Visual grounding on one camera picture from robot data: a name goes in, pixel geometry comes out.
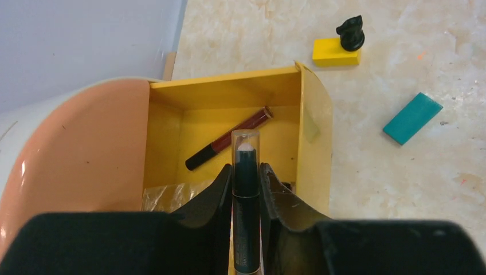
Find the black eyeliner pen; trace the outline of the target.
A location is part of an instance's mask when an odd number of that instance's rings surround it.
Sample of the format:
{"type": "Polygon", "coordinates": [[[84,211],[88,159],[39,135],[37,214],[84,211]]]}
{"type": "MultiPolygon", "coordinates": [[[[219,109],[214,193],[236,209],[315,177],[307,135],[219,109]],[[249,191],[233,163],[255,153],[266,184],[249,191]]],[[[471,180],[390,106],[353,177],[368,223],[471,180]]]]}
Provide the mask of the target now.
{"type": "Polygon", "coordinates": [[[232,132],[233,263],[236,274],[260,269],[258,130],[232,132]]]}

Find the clear plastic wrapper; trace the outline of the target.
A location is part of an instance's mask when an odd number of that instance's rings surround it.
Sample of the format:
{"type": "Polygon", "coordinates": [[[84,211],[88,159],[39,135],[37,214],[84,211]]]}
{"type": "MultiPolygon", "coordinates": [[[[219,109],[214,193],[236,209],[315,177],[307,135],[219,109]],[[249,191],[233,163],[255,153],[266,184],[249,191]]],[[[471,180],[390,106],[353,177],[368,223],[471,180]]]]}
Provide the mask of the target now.
{"type": "Polygon", "coordinates": [[[212,184],[212,180],[146,188],[142,196],[142,211],[171,213],[192,200],[212,184]]]}

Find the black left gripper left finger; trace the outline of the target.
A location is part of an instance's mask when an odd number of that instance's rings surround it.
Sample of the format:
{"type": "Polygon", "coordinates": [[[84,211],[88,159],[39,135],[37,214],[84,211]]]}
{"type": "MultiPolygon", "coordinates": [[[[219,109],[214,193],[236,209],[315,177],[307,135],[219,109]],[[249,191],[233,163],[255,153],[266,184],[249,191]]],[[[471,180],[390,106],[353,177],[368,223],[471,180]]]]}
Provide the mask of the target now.
{"type": "Polygon", "coordinates": [[[2,274],[227,274],[232,166],[172,213],[45,213],[19,231],[2,274]]]}

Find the white round drawer organizer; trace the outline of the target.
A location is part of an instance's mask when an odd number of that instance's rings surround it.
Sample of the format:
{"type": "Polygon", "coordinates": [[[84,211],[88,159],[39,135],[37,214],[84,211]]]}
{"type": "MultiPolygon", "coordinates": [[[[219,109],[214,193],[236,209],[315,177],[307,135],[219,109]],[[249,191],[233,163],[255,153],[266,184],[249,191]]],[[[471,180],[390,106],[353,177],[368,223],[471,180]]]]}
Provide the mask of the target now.
{"type": "Polygon", "coordinates": [[[260,160],[329,214],[333,107],[308,67],[118,77],[1,113],[1,253],[37,214],[138,211],[146,188],[214,179],[229,149],[194,171],[186,160],[263,107],[260,160]]]}

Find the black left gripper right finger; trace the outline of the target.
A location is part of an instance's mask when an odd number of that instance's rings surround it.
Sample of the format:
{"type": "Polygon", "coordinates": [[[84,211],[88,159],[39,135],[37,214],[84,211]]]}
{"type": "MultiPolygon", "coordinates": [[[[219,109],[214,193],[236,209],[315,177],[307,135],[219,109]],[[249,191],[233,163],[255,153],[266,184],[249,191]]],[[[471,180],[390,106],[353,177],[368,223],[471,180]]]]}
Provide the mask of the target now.
{"type": "Polygon", "coordinates": [[[478,248],[456,223],[332,219],[260,166],[265,274],[484,274],[478,248]]]}

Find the dark red lipstick tube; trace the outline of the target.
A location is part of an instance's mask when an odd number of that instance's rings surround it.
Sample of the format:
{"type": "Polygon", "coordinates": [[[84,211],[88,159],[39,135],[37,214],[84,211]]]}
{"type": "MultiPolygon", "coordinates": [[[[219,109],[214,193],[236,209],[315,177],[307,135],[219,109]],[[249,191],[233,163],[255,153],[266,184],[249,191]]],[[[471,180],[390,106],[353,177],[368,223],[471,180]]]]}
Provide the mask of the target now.
{"type": "Polygon", "coordinates": [[[232,143],[233,131],[242,129],[256,129],[272,118],[273,113],[271,109],[268,106],[262,107],[256,113],[229,129],[223,135],[213,140],[204,148],[200,149],[193,156],[189,157],[185,161],[186,168],[189,171],[193,171],[228,148],[232,143]]]}

